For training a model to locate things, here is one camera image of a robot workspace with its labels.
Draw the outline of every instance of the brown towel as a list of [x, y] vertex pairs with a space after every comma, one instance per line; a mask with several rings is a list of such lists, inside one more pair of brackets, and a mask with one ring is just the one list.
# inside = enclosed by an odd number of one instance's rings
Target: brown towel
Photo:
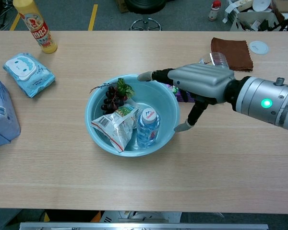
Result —
[[231, 41], [214, 37], [211, 40], [211, 51], [224, 54], [232, 70], [253, 70], [253, 62], [246, 41]]

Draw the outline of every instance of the wooden table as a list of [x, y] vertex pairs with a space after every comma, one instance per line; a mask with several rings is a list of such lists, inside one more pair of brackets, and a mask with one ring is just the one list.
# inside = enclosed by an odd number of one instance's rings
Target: wooden table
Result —
[[[89, 91], [125, 73], [195, 63], [215, 36], [260, 40], [251, 73], [288, 83], [288, 33], [53, 32], [59, 48], [41, 52], [29, 32], [0, 32], [0, 80], [22, 128], [0, 147], [0, 207], [94, 210], [288, 213], [288, 131], [209, 106], [196, 127], [161, 150], [122, 158], [99, 148], [84, 125]], [[27, 98], [3, 63], [29, 52], [56, 82]], [[180, 103], [181, 121], [192, 104]]]

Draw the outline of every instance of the wet wipes package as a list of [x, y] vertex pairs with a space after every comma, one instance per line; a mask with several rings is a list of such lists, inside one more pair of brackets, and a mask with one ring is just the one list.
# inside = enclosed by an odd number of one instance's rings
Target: wet wipes package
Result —
[[13, 76], [28, 97], [34, 97], [55, 80], [52, 72], [28, 53], [12, 57], [3, 68]]
[[20, 127], [8, 90], [0, 81], [0, 145], [19, 136]]

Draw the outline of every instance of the purple package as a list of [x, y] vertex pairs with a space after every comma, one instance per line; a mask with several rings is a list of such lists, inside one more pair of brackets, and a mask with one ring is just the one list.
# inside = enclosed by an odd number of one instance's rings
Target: purple package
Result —
[[[183, 98], [182, 98], [182, 96], [181, 96], [181, 94], [180, 94], [180, 92], [179, 92], [179, 88], [177, 88], [176, 86], [172, 86], [172, 85], [167, 85], [168, 86], [168, 88], [173, 92], [173, 94], [175, 95], [175, 97], [176, 97], [176, 99], [177, 99], [177, 101], [178, 102], [184, 102], [184, 100], [183, 100]], [[190, 93], [189, 92], [187, 92], [187, 95], [188, 95], [188, 102], [191, 102], [191, 103], [194, 103], [195, 102], [195, 100], [194, 100], [194, 98], [192, 98], [191, 96], [190, 96]]]

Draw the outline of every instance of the yellow floor line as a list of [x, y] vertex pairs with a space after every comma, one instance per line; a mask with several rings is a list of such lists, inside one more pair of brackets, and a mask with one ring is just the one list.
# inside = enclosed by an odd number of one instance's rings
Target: yellow floor line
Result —
[[96, 18], [96, 13], [97, 13], [97, 8], [98, 8], [98, 4], [94, 4], [90, 24], [88, 26], [88, 31], [93, 30], [95, 18]]
[[20, 19], [20, 15], [17, 14], [16, 17], [15, 17], [15, 20], [14, 20], [13, 24], [12, 24], [11, 27], [10, 27], [10, 30], [15, 30], [15, 28], [16, 28], [16, 26], [17, 26], [17, 24], [18, 24], [19, 19]]

